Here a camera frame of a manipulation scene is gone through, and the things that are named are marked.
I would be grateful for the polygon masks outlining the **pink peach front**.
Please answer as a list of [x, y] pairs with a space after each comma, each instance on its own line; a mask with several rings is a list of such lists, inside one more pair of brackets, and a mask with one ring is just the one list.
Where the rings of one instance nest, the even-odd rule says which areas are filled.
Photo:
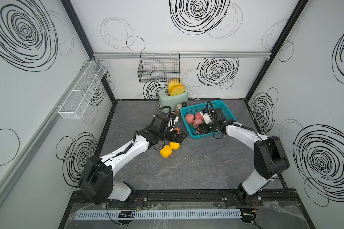
[[203, 124], [204, 121], [202, 119], [196, 118], [193, 122], [193, 127], [196, 129], [198, 125]]

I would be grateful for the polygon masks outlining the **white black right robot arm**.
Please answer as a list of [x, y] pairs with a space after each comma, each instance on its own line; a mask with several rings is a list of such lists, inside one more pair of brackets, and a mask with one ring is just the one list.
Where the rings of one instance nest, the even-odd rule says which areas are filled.
[[262, 135], [252, 128], [230, 121], [220, 124], [199, 124], [197, 131], [201, 134], [221, 132], [253, 150], [254, 170], [239, 185], [236, 194], [241, 205], [249, 204], [272, 179], [290, 167], [282, 141], [277, 136]]

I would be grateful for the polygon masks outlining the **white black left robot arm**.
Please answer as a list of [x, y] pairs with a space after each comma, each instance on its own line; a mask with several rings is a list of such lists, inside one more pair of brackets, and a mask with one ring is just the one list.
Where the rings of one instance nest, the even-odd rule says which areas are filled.
[[78, 187], [95, 205], [107, 200], [131, 203], [135, 199], [135, 189], [126, 182], [116, 182], [113, 177], [136, 156], [148, 151], [160, 141], [182, 143], [187, 138], [184, 131], [158, 130], [156, 133], [143, 129], [135, 131], [133, 139], [119, 149], [102, 157], [92, 156], [88, 159]]

